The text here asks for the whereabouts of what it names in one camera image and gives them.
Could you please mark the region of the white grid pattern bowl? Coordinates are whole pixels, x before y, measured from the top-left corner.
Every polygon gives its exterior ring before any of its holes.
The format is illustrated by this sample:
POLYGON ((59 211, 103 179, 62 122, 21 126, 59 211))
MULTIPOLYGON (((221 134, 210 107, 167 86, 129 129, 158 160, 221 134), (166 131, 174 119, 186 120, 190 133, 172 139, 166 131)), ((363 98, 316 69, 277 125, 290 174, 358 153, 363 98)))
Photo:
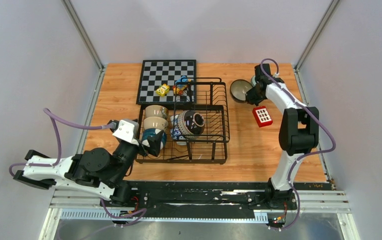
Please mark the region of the white grid pattern bowl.
POLYGON ((253 75, 253 76, 251 77, 251 79, 250 79, 250 83, 251 83, 251 85, 252 85, 253 87, 257 84, 256 76, 255 76, 255 75, 253 75))

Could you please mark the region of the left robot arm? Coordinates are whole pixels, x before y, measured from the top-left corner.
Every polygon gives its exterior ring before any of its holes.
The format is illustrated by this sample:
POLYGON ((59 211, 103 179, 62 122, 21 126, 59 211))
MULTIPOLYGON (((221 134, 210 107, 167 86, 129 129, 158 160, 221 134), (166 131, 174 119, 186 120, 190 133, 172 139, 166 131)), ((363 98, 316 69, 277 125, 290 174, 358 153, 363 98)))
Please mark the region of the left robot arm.
POLYGON ((118 146, 113 153, 102 147, 65 158, 50 158, 38 151, 26 154, 23 169, 9 172, 13 179, 33 188, 74 190, 91 194, 115 205, 128 206, 135 198, 125 180, 138 155, 158 156, 164 145, 164 130, 156 129, 147 138, 137 139, 134 130, 113 132, 118 146))

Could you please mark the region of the teal glazed large bowl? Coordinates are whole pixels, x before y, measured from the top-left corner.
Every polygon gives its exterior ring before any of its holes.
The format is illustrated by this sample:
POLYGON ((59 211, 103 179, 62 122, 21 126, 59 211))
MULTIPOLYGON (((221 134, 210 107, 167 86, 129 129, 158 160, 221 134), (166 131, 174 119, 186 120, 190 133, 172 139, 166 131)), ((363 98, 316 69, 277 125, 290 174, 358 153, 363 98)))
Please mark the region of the teal glazed large bowl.
POLYGON ((237 103, 246 103, 247 92, 252 89, 251 83, 244 79, 234 80, 229 87, 232 99, 237 103))

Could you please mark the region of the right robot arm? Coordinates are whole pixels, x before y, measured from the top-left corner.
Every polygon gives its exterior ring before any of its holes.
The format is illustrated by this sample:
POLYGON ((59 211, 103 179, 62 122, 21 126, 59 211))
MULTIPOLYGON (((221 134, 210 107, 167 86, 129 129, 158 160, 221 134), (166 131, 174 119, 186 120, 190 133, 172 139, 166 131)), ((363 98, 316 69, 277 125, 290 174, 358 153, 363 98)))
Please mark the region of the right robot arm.
POLYGON ((302 158, 311 152, 319 142, 319 111, 310 108, 298 100, 279 79, 269 76, 251 79, 252 88, 245 93, 248 103, 258 105, 263 100, 270 100, 282 113, 278 134, 282 149, 279 164, 273 176, 269 178, 262 202, 268 208, 277 209, 292 199, 294 180, 302 158))

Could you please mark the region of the black patterned rim bowl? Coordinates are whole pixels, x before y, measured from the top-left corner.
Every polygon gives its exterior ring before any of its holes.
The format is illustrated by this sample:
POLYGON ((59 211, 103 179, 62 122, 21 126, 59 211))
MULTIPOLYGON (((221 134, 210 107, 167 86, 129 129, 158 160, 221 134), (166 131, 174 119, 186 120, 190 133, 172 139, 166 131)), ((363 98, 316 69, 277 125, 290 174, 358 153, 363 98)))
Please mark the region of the black patterned rim bowl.
POLYGON ((177 126, 185 138, 192 138, 201 135, 205 129, 205 119, 202 114, 186 110, 177 117, 177 126))

